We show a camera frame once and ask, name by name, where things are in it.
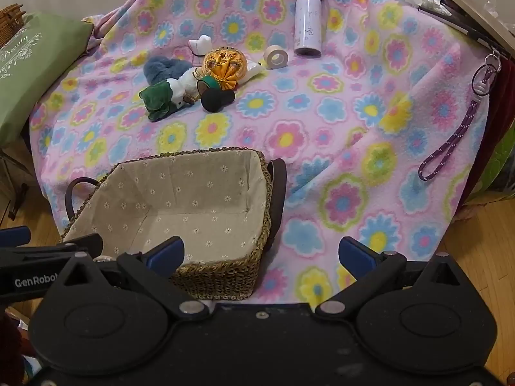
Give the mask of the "purple water bottle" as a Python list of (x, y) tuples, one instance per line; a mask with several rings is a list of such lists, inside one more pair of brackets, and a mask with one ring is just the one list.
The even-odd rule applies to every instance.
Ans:
[(321, 55), (321, 9), (321, 0), (296, 0), (293, 48), (297, 55)]

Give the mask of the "green and white plush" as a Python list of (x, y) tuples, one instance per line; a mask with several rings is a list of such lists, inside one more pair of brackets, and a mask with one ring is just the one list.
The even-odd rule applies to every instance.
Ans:
[(174, 78), (148, 86), (139, 93), (151, 122), (166, 119), (184, 108), (184, 95), (184, 86)]

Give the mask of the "green washi tape roll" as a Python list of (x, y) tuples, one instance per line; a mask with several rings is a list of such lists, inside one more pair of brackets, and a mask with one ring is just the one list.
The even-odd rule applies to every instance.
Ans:
[(220, 90), (218, 81), (211, 75), (205, 75), (197, 81), (196, 85), (199, 96), (201, 97), (207, 90)]

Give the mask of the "black microphone foam cover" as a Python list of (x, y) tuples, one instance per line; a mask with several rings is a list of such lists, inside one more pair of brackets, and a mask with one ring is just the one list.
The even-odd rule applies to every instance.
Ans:
[(219, 113), (234, 100), (235, 92), (232, 90), (209, 88), (201, 95), (201, 105), (208, 113)]

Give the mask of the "woven basket with liner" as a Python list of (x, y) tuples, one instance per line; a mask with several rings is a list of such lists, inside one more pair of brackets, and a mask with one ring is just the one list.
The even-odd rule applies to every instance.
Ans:
[(64, 241), (98, 234), (104, 256), (147, 253), (175, 236), (184, 256), (163, 265), (198, 299), (244, 300), (281, 225), (286, 164), (238, 147), (166, 153), (115, 165), (65, 193)]

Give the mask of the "blue fluffy scrunchie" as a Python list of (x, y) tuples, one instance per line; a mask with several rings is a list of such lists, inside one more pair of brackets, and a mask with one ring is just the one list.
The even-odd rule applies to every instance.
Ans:
[(143, 73), (147, 83), (153, 86), (169, 78), (180, 78), (192, 66), (192, 63), (187, 60), (154, 56), (149, 58), (143, 66)]

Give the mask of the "beige tape roll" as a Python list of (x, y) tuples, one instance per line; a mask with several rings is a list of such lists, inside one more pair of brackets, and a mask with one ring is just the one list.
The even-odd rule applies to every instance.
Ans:
[(264, 51), (266, 68), (276, 70), (287, 67), (289, 56), (287, 51), (279, 45), (270, 45)]

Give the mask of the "green cushion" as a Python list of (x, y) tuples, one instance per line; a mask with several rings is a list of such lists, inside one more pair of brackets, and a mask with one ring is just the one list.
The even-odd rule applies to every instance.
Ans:
[(15, 141), (34, 105), (86, 51), (93, 24), (32, 13), (1, 49), (1, 146)]

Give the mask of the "orange embroidered pouch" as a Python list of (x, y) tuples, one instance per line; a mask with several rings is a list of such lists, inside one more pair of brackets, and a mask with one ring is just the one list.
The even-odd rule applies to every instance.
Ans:
[(247, 72), (247, 59), (240, 50), (220, 47), (205, 55), (201, 69), (205, 75), (213, 77), (222, 90), (235, 90)]

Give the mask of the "pink floral fleece blanket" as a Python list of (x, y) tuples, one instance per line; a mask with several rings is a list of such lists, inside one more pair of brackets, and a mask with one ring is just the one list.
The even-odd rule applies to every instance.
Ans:
[(222, 207), (236, 198), (217, 182), (242, 187), (224, 165), (196, 172), (185, 153), (216, 148), (261, 151), (286, 163), (281, 229), (256, 302), (328, 299), (351, 283), (338, 261), (341, 238), (374, 251), (425, 261), (437, 249), (462, 196), (483, 137), (487, 103), (444, 169), (429, 159), (458, 128), (475, 97), (487, 51), (402, 0), (322, 0), (322, 54), (292, 56), (236, 92), (219, 113), (194, 104), (153, 123), (140, 99), (143, 65), (156, 55), (189, 59), (191, 39), (209, 36), (258, 62), (277, 44), (294, 47), (296, 0), (128, 0), (93, 22), (94, 52), (50, 89), (31, 115), (34, 165), (60, 232), (69, 225), (65, 190), (76, 178), (99, 179), (123, 161), (165, 154), (179, 179), (164, 193), (135, 177), (122, 198), (104, 199), (92, 222), (104, 240), (123, 234), (150, 245), (144, 214), (161, 238), (175, 230), (157, 215), (196, 183), (181, 224), (195, 213), (234, 240)]

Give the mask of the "white packaged tissue pad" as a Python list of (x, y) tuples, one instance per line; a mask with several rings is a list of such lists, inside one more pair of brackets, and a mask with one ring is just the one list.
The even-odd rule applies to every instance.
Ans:
[(265, 68), (260, 63), (254, 62), (252, 60), (248, 60), (246, 73), (244, 74), (244, 77), (242, 77), (242, 78), (240, 78), (240, 80), (238, 80), (238, 84), (240, 86), (243, 86), (248, 81), (250, 81), (257, 75), (261, 74), (264, 70), (265, 70)]

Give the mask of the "brown wicker basket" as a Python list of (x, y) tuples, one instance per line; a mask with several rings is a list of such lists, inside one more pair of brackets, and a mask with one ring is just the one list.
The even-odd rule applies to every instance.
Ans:
[(9, 5), (0, 11), (0, 47), (3, 47), (23, 27), (23, 5)]

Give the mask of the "white plush sheep keychain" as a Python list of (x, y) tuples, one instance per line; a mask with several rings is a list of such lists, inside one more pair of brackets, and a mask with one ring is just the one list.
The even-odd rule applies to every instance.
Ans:
[(184, 88), (183, 100), (191, 105), (200, 98), (197, 89), (198, 80), (196, 67), (189, 68), (178, 78), (179, 84)]

